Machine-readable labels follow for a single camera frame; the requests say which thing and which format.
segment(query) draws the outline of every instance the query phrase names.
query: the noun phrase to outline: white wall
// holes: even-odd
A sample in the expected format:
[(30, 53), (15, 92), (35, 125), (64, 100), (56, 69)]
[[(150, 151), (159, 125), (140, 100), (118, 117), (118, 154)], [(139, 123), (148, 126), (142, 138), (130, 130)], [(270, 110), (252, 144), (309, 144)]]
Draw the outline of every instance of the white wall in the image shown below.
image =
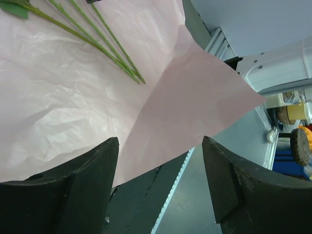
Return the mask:
[(312, 36), (312, 0), (192, 0), (209, 29), (221, 26), (238, 56)]

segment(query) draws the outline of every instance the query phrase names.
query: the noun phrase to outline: pink wrapping paper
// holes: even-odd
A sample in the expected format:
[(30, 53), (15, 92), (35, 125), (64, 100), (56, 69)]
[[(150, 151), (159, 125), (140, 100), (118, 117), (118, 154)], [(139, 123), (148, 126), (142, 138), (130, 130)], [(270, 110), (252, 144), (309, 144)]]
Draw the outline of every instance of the pink wrapping paper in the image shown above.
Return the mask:
[[(31, 3), (69, 25), (47, 1)], [(85, 0), (78, 3), (97, 21)], [(96, 5), (147, 84), (136, 84), (101, 52), (49, 22), (0, 12), (6, 32), (0, 35), (0, 181), (26, 179), (118, 137), (116, 186), (264, 101), (194, 42), (181, 0)], [(69, 4), (62, 6), (79, 21)]]

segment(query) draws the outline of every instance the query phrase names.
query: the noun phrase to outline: yellow container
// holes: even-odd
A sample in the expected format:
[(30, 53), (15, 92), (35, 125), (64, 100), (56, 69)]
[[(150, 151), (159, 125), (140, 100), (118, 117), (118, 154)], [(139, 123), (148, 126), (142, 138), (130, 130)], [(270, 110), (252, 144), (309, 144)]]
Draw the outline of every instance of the yellow container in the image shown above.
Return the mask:
[(305, 103), (287, 106), (289, 120), (308, 119), (308, 109)]

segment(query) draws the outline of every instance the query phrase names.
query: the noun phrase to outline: brown round object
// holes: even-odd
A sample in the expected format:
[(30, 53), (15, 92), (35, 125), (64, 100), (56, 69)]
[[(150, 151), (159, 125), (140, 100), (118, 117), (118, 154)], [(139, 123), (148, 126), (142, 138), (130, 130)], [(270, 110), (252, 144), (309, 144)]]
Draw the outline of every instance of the brown round object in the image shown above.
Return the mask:
[(307, 134), (302, 129), (294, 129), (291, 134), (291, 151), (293, 159), (301, 166), (310, 161), (310, 149)]

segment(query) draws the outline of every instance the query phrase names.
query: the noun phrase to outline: orange object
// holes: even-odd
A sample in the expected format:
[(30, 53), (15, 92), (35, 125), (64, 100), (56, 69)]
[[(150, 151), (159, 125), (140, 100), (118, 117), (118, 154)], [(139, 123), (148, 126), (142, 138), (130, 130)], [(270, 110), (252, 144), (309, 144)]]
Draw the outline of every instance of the orange object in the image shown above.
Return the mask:
[(309, 148), (312, 150), (312, 131), (304, 126), (299, 125), (298, 128), (301, 128), (304, 130), (304, 132), (307, 134), (308, 141), (309, 141)]

